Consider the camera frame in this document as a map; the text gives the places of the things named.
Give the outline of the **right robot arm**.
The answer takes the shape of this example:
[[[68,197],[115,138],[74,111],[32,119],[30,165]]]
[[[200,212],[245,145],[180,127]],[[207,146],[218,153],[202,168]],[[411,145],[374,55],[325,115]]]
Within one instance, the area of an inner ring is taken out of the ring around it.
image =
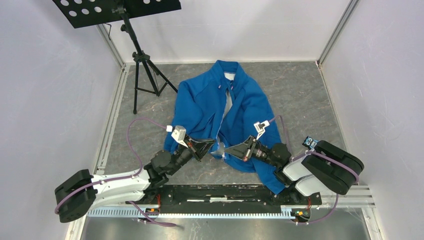
[[[249,136],[243,143],[228,147],[225,153],[243,162],[254,158],[275,169],[272,175],[289,189],[289,199],[302,204],[314,193],[330,190],[346,195],[352,185],[359,182],[359,175],[365,166],[356,156],[325,141],[307,142],[312,148],[292,156],[284,143],[271,148]]]

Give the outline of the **blue zip-up jacket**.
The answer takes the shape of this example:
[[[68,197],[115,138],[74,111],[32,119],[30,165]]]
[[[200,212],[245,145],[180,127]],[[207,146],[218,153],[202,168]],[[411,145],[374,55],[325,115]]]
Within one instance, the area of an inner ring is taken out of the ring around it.
[[[182,126],[194,139],[214,139],[209,153],[232,168],[256,173],[274,194],[285,188],[274,175],[276,167],[254,157],[240,160],[224,149],[257,136],[254,124],[274,118],[259,84],[235,61],[217,60],[206,72],[178,85],[172,126]]]

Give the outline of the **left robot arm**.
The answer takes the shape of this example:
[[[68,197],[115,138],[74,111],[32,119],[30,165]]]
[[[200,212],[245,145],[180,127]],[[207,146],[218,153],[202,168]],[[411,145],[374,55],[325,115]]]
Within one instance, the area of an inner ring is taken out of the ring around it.
[[[158,151],[145,166],[109,176],[91,174],[82,169],[54,190],[54,213],[61,223],[75,221],[89,211],[121,202],[142,200],[153,203],[157,189],[192,159],[200,161],[215,144],[214,139],[193,139],[186,136],[174,153]]]

